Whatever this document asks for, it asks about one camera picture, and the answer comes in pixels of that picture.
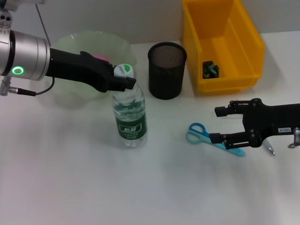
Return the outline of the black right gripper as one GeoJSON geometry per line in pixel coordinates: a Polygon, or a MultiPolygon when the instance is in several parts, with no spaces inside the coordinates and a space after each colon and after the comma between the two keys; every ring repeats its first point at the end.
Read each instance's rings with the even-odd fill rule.
{"type": "Polygon", "coordinates": [[[227,150],[258,148],[271,136],[293,135],[292,147],[300,145],[300,105],[269,106],[259,98],[249,101],[230,101],[227,107],[215,108],[217,117],[243,114],[245,132],[233,134],[210,133],[213,144],[223,143],[227,150]]]}

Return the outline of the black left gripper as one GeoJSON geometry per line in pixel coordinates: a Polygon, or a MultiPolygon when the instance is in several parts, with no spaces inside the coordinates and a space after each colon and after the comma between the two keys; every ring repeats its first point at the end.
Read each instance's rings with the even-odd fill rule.
{"type": "Polygon", "coordinates": [[[114,68],[110,62],[84,51],[73,54],[51,48],[46,76],[84,83],[99,92],[132,90],[136,79],[113,77],[114,68]]]}

